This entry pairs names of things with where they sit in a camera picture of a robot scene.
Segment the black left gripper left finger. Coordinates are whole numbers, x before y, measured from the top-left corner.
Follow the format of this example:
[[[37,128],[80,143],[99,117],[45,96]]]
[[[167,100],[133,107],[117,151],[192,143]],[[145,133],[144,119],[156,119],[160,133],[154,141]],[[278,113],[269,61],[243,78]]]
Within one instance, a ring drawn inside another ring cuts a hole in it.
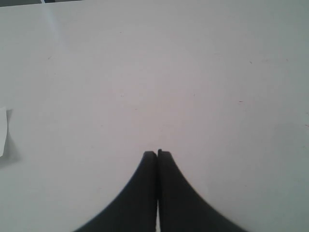
[[[117,197],[78,232],[154,232],[157,217],[157,155],[146,151]]]

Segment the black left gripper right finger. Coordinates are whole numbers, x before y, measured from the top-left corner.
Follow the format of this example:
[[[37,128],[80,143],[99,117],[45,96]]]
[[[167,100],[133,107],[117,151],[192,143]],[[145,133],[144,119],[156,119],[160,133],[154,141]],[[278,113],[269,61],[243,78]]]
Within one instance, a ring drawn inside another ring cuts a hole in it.
[[[191,187],[172,154],[158,150],[159,219],[162,232],[243,232]]]

